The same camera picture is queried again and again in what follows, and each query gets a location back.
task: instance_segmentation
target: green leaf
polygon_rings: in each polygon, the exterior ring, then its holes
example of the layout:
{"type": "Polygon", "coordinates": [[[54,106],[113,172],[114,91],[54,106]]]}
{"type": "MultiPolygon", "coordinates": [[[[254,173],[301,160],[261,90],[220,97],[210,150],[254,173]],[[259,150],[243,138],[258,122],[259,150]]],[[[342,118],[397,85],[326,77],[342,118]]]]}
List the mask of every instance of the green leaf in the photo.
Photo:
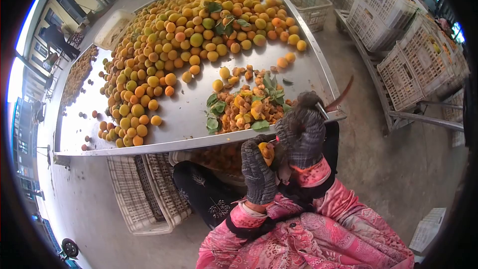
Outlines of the green leaf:
{"type": "Polygon", "coordinates": [[[224,108],[226,107],[226,105],[227,104],[224,101],[217,101],[214,105],[211,106],[211,112],[215,114],[216,116],[218,116],[224,111],[224,108]]]}
{"type": "Polygon", "coordinates": [[[285,103],[282,104],[282,108],[284,109],[284,113],[286,113],[286,112],[288,112],[289,110],[292,109],[292,107],[290,107],[289,105],[287,105],[287,104],[285,104],[285,103]]]}
{"type": "Polygon", "coordinates": [[[224,34],[224,25],[222,24],[222,22],[219,22],[219,24],[214,27],[214,31],[219,36],[222,36],[224,34]]]}
{"type": "Polygon", "coordinates": [[[282,79],[282,82],[284,83],[284,85],[292,85],[294,84],[294,82],[290,81],[290,80],[287,80],[285,78],[282,79]]]}
{"type": "Polygon", "coordinates": [[[252,96],[252,101],[256,101],[256,100],[261,100],[264,99],[265,97],[258,97],[258,96],[252,96]]]}
{"type": "Polygon", "coordinates": [[[272,78],[271,83],[272,83],[273,88],[277,87],[277,77],[276,77],[276,75],[274,75],[274,78],[272,78]]]}
{"type": "Polygon", "coordinates": [[[210,2],[207,5],[207,9],[209,10],[210,13],[216,13],[222,10],[222,6],[217,2],[210,2]]]}
{"type": "Polygon", "coordinates": [[[275,98],[274,101],[279,105],[282,105],[285,103],[283,97],[275,98]]]}
{"type": "Polygon", "coordinates": [[[208,118],[206,122],[206,127],[208,129],[217,129],[219,127],[219,122],[215,118],[208,118]]]}
{"type": "Polygon", "coordinates": [[[207,131],[209,132],[210,135],[213,135],[213,134],[215,134],[214,132],[219,131],[219,127],[217,127],[216,129],[207,128],[207,131]]]}
{"type": "Polygon", "coordinates": [[[266,121],[266,120],[263,120],[263,121],[256,121],[254,122],[254,124],[252,124],[252,126],[250,126],[252,129],[254,130],[260,130],[262,128],[267,128],[269,127],[269,122],[266,121]]]}
{"type": "Polygon", "coordinates": [[[213,93],[211,96],[209,96],[209,98],[206,101],[207,108],[211,107],[217,101],[218,101],[218,95],[216,93],[213,93]]]}
{"type": "Polygon", "coordinates": [[[215,109],[212,109],[211,112],[213,113],[213,115],[215,115],[215,117],[219,117],[221,116],[221,112],[215,110],[215,109]]]}
{"type": "Polygon", "coordinates": [[[232,28],[232,25],[226,25],[226,27],[224,28],[224,33],[226,34],[227,37],[229,37],[233,31],[234,31],[234,28],[232,28]]]}
{"type": "Polygon", "coordinates": [[[237,19],[237,23],[239,25],[241,25],[242,27],[249,27],[250,26],[250,24],[244,19],[237,19]]]}
{"type": "Polygon", "coordinates": [[[266,73],[266,75],[264,75],[262,83],[264,83],[264,86],[269,90],[275,89],[275,87],[272,86],[271,75],[269,75],[269,73],[266,73]]]}

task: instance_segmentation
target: ripe apricot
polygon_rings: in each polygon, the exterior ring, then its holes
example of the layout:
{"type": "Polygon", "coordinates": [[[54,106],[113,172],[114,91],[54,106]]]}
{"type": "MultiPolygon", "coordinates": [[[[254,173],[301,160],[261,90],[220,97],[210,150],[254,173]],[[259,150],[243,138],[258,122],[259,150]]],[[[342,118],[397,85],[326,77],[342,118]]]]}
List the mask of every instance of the ripe apricot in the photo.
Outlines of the ripe apricot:
{"type": "Polygon", "coordinates": [[[172,86],[166,87],[164,90],[164,94],[167,95],[168,97],[171,97],[175,92],[175,89],[172,86]]]}

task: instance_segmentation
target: concrete floor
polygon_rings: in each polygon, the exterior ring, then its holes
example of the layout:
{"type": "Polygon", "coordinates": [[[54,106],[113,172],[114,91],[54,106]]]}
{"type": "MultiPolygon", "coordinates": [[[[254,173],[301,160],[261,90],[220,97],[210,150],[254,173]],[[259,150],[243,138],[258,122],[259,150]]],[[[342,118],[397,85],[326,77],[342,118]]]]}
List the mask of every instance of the concrete floor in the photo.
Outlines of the concrete floor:
{"type": "MultiPolygon", "coordinates": [[[[85,36],[84,50],[116,9],[134,11],[152,0],[117,0],[85,36]]],[[[330,10],[323,31],[314,34],[340,90],[350,75],[355,83],[342,105],[348,118],[340,122],[338,178],[360,200],[383,216],[409,244],[418,222],[434,207],[450,207],[466,162],[464,147],[451,148],[449,131],[413,123],[384,137],[385,119],[375,87],[347,34],[338,33],[330,10]]],[[[53,142],[53,132],[66,71],[61,72],[38,146],[53,142]]],[[[439,115],[429,107],[427,115],[439,115]]],[[[120,213],[106,158],[73,157],[71,171],[46,166],[38,155],[40,185],[48,218],[58,239],[73,239],[84,268],[192,268],[208,228],[193,215],[167,235],[133,236],[120,213]]]]}

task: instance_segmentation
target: black cuff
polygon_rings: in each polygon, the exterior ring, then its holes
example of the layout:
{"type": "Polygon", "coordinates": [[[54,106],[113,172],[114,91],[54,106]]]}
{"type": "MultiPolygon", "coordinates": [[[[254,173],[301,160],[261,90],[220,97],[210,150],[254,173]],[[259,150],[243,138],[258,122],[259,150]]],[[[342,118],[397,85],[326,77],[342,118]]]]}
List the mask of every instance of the black cuff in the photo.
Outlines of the black cuff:
{"type": "Polygon", "coordinates": [[[245,228],[236,227],[231,220],[231,214],[226,217],[226,226],[228,229],[236,235],[239,239],[257,239],[262,235],[267,234],[275,227],[275,222],[272,218],[267,217],[266,220],[259,227],[245,228]]]}

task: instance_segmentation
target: stainless steel table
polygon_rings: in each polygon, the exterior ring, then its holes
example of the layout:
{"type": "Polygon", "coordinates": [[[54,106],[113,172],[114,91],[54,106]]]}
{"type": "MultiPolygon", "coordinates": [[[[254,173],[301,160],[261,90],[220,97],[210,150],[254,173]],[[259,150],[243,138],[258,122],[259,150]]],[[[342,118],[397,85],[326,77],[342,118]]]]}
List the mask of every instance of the stainless steel table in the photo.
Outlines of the stainless steel table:
{"type": "MultiPolygon", "coordinates": [[[[201,60],[201,73],[194,77],[189,84],[180,79],[182,73],[189,69],[188,63],[182,69],[176,69],[174,73],[178,77],[178,82],[174,86],[174,96],[167,97],[163,94],[157,98],[160,108],[146,113],[150,118],[153,115],[159,115],[163,119],[163,123],[159,127],[147,125],[148,135],[144,138],[145,145],[143,146],[116,148],[114,142],[98,138],[99,122],[101,120],[111,122],[111,119],[104,115],[104,110],[108,105],[107,98],[99,93],[99,89],[105,81],[98,76],[98,72],[103,70],[101,61],[105,57],[111,60],[111,52],[99,49],[98,60],[93,63],[93,70],[88,77],[94,84],[85,83],[86,93],[81,93],[76,99],[76,103],[66,108],[67,117],[62,117],[62,110],[59,111],[55,154],[69,156],[144,154],[213,146],[254,137],[258,133],[252,129],[208,135],[203,110],[206,110],[206,99],[213,92],[212,81],[220,78],[219,69],[221,67],[228,67],[232,70],[236,66],[246,67],[247,64],[250,64],[254,69],[269,70],[272,65],[276,65],[278,57],[283,57],[290,51],[296,53],[296,62],[289,66],[284,73],[277,75],[278,82],[284,86],[284,98],[293,100],[303,91],[314,90],[323,98],[325,105],[328,105],[339,96],[339,91],[326,59],[296,8],[289,0],[283,1],[284,5],[288,7],[288,15],[295,18],[301,27],[301,39],[307,42],[307,50],[300,52],[296,50],[295,46],[291,48],[290,45],[279,40],[269,40],[265,47],[254,45],[251,50],[241,51],[238,54],[229,52],[228,55],[220,57],[214,63],[201,60]],[[294,84],[284,85],[283,78],[293,81],[294,84]],[[93,119],[91,116],[93,110],[97,110],[103,117],[93,119]],[[79,117],[79,112],[87,114],[87,119],[79,117]],[[81,145],[85,143],[86,135],[93,139],[89,143],[89,150],[81,151],[81,145]]],[[[255,86],[253,80],[248,83],[242,76],[231,92],[235,92],[246,83],[255,86]]],[[[346,118],[340,109],[329,112],[328,116],[329,121],[346,118]]],[[[272,125],[265,133],[273,134],[274,126],[272,125]]]]}

